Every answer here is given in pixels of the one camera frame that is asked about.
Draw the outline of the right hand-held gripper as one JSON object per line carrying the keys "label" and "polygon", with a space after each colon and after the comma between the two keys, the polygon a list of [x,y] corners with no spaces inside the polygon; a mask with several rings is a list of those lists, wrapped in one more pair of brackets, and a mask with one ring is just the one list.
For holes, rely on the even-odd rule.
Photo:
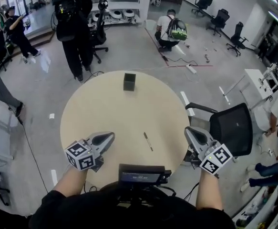
{"label": "right hand-held gripper", "polygon": [[213,141],[208,131],[199,127],[186,127],[185,137],[194,148],[190,162],[211,175],[216,175],[231,159],[232,154],[225,144]]}

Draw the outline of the white round device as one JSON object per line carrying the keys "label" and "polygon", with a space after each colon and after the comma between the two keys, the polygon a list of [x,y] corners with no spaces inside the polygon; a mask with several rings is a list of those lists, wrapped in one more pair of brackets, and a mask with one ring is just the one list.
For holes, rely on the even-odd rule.
{"label": "white round device", "polygon": [[109,10],[109,15],[115,20],[120,20],[123,18],[123,15],[119,10]]}
{"label": "white round device", "polygon": [[135,12],[132,9],[124,9],[122,11],[123,17],[126,19],[134,18]]}
{"label": "white round device", "polygon": [[103,11],[94,12],[92,15],[92,22],[102,23],[103,21]]}

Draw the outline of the person's left forearm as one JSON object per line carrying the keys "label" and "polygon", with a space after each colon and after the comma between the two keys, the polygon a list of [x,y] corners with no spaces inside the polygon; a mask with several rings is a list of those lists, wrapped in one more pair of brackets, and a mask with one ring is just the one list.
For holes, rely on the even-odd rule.
{"label": "person's left forearm", "polygon": [[81,194],[87,178],[87,170],[79,171],[70,166],[62,178],[54,186],[53,190],[60,192],[65,197]]}

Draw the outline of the black square cup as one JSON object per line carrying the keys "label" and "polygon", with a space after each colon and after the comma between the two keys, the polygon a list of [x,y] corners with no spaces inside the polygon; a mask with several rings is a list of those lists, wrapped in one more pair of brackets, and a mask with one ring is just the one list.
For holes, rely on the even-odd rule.
{"label": "black square cup", "polygon": [[124,74],[124,91],[133,92],[135,90],[136,74],[125,73]]}

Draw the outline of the black high-back office chair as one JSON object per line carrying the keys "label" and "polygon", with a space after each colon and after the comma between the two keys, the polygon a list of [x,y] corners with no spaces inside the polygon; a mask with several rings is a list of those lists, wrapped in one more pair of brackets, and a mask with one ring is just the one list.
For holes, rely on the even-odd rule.
{"label": "black high-back office chair", "polygon": [[106,33],[104,31],[104,13],[105,10],[108,7],[108,1],[107,0],[99,0],[98,3],[98,9],[99,9],[99,16],[98,20],[96,22],[96,28],[94,30],[90,31],[90,43],[92,45],[92,52],[95,58],[97,59],[97,62],[100,64],[102,62],[101,58],[97,55],[97,51],[104,50],[105,52],[108,52],[109,48],[108,47],[99,47],[97,48],[96,46],[103,45],[107,38],[106,38]]}

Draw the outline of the person's right forearm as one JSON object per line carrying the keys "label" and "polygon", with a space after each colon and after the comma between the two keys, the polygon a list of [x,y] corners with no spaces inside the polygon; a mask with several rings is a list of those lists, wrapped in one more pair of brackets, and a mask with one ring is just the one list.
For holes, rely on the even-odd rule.
{"label": "person's right forearm", "polygon": [[218,179],[214,175],[207,173],[205,170],[202,170],[200,175],[196,197],[196,208],[214,208],[223,210]]}

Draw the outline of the green backpack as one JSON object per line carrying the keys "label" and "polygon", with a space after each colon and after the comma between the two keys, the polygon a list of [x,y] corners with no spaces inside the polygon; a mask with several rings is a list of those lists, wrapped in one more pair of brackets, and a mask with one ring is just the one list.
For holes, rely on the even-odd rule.
{"label": "green backpack", "polygon": [[178,18],[171,19],[166,33],[169,38],[185,41],[187,39],[186,24]]}

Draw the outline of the black mesh office chair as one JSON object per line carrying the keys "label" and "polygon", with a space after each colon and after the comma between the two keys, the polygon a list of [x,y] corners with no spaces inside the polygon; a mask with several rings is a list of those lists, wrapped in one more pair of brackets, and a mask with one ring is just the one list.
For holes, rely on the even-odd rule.
{"label": "black mesh office chair", "polygon": [[211,113],[209,119],[210,135],[221,144],[225,144],[233,157],[247,156],[253,145],[253,127],[249,109],[245,103],[224,111],[189,103],[185,109],[199,109]]}

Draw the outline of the black backpack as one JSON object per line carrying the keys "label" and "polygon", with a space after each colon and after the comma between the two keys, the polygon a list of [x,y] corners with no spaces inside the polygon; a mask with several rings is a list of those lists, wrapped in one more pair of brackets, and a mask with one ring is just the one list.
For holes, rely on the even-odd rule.
{"label": "black backpack", "polygon": [[78,11],[76,0],[54,0],[53,4],[58,22],[68,22]]}

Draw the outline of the white cluttered storage shelf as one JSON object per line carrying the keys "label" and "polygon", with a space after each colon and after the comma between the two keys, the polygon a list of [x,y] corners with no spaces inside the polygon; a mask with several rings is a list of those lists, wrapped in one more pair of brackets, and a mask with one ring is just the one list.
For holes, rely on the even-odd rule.
{"label": "white cluttered storage shelf", "polygon": [[262,187],[232,220],[236,229],[278,229],[278,186]]}

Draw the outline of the white desk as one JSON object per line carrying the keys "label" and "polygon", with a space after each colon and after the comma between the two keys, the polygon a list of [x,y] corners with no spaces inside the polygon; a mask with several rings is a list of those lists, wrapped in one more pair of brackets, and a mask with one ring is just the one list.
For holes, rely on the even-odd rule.
{"label": "white desk", "polygon": [[258,69],[245,69],[245,75],[249,80],[249,86],[253,87],[253,90],[258,93],[261,99],[266,99],[273,94],[273,91],[267,82],[263,79],[263,74]]}

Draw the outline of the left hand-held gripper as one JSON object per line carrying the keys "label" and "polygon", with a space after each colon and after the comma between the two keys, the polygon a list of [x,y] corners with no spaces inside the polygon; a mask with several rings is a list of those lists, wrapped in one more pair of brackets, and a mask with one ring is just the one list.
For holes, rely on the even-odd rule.
{"label": "left hand-held gripper", "polygon": [[114,141],[113,132],[98,132],[89,139],[92,146],[84,139],[73,142],[64,151],[68,162],[77,170],[91,169],[97,172],[103,165],[102,154],[106,152]]}

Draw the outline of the person's black shirt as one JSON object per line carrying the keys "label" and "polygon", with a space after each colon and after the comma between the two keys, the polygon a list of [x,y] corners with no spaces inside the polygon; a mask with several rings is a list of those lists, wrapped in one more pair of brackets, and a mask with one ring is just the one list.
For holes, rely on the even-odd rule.
{"label": "person's black shirt", "polygon": [[96,191],[70,197],[53,190],[32,215],[29,229],[236,229],[228,214],[196,209],[167,196],[153,207],[125,208]]}

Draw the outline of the black pen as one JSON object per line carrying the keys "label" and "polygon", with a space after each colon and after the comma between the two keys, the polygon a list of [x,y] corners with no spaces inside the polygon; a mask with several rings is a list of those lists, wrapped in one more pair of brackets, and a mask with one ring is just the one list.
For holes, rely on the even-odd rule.
{"label": "black pen", "polygon": [[144,137],[145,137],[145,139],[146,139],[146,141],[147,141],[147,143],[148,143],[148,145],[149,145],[151,151],[153,152],[152,145],[151,145],[151,143],[150,143],[150,141],[149,141],[149,138],[148,138],[148,136],[147,136],[147,134],[146,134],[145,132],[144,132]]}

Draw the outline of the black screen device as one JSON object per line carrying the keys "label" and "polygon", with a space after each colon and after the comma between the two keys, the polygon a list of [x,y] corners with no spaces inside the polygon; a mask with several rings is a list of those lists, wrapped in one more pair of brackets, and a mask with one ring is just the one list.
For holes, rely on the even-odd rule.
{"label": "black screen device", "polygon": [[167,184],[172,171],[164,166],[120,164],[118,182],[127,186],[150,187]]}

